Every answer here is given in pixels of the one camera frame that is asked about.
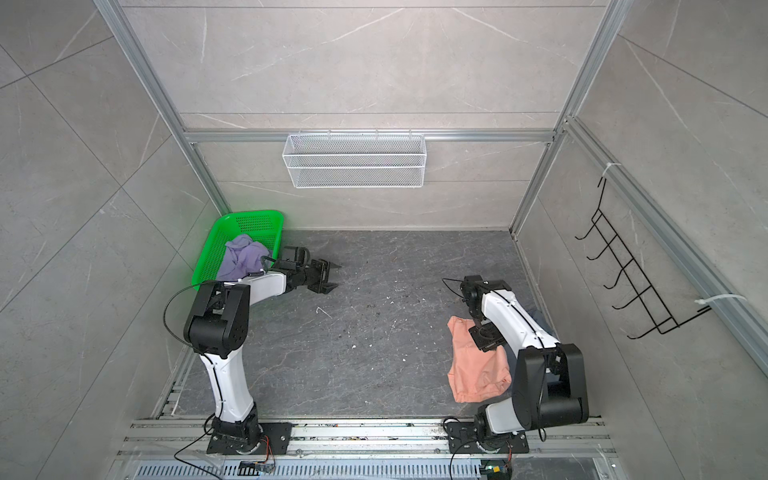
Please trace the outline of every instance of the white wire basket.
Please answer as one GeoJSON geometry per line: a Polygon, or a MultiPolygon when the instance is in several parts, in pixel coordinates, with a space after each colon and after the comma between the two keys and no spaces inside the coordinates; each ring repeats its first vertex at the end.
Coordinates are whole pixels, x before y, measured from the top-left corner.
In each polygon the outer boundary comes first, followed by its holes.
{"type": "Polygon", "coordinates": [[[410,133],[292,134],[283,160],[296,188],[421,187],[427,147],[410,133]]]}

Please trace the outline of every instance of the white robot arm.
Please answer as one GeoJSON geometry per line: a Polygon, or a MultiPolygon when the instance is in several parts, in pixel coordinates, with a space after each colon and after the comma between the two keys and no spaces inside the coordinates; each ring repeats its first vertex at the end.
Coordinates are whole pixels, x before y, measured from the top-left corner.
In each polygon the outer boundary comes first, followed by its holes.
{"type": "Polygon", "coordinates": [[[503,280],[465,276],[461,290],[475,320],[469,330],[475,345],[488,351],[507,343],[516,357],[511,397],[482,406],[475,416],[479,442],[586,422],[589,407],[581,351],[546,333],[503,280]]]}
{"type": "Polygon", "coordinates": [[[200,285],[184,325],[184,338],[200,355],[214,391],[214,437],[223,439],[228,450],[251,452],[262,434],[243,370],[249,307],[302,285],[317,293],[336,288],[328,274],[338,265],[310,260],[306,248],[293,252],[293,260],[263,259],[262,271],[238,281],[200,285]]]}

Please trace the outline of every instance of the pink cloth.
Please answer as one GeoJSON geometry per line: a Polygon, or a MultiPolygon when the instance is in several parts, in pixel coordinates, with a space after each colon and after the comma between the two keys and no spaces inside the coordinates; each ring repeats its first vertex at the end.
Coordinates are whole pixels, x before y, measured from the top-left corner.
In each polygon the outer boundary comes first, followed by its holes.
{"type": "Polygon", "coordinates": [[[472,320],[452,316],[448,328],[453,335],[453,365],[448,382],[458,403],[482,402],[504,393],[512,381],[504,348],[483,352],[472,340],[472,320]]]}

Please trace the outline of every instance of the green plastic basket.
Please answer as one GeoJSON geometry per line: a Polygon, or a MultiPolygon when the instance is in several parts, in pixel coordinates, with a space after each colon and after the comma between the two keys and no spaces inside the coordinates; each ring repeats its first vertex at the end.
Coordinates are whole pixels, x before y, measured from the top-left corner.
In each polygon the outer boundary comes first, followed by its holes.
{"type": "Polygon", "coordinates": [[[216,279],[221,260],[224,259],[224,244],[242,233],[247,233],[253,241],[272,250],[272,258],[277,258],[280,254],[280,238],[283,235],[283,214],[277,210],[257,210],[236,212],[216,220],[197,260],[192,274],[192,285],[216,279]]]}

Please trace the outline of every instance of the purple cloth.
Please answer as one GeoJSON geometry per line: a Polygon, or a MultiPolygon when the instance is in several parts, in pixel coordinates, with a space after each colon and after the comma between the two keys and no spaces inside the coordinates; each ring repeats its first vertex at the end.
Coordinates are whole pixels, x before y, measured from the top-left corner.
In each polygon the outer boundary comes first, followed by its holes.
{"type": "Polygon", "coordinates": [[[239,280],[248,273],[264,270],[261,257],[268,257],[270,251],[259,242],[254,242],[247,233],[238,235],[225,244],[224,259],[221,260],[216,280],[239,280]]]}

